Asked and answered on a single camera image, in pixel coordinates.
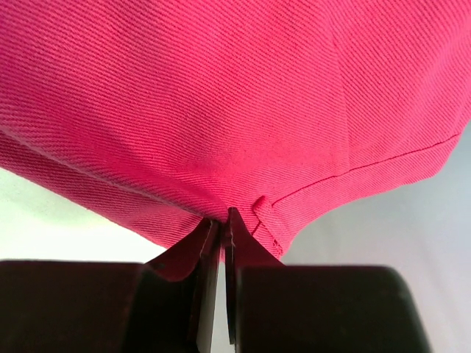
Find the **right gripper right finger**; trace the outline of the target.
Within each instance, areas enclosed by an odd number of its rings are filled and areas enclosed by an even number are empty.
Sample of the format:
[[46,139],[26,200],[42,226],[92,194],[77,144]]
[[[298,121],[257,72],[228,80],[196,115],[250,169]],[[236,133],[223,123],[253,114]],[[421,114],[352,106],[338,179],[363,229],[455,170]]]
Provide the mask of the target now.
[[405,280],[381,265],[284,265],[230,208],[227,323],[237,352],[429,352]]

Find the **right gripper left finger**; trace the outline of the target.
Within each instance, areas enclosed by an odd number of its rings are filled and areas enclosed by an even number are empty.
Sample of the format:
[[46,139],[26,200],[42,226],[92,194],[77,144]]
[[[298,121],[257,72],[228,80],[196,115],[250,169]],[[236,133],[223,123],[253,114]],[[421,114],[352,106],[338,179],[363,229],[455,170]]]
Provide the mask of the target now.
[[147,263],[1,262],[3,352],[209,352],[219,224]]

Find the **pink trousers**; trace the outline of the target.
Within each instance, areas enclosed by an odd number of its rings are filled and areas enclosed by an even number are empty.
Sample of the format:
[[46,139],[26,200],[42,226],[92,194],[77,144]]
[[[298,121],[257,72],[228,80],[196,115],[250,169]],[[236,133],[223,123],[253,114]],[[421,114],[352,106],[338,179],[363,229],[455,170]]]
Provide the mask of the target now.
[[275,257],[436,174],[468,1],[3,1],[1,166],[170,247],[236,207]]

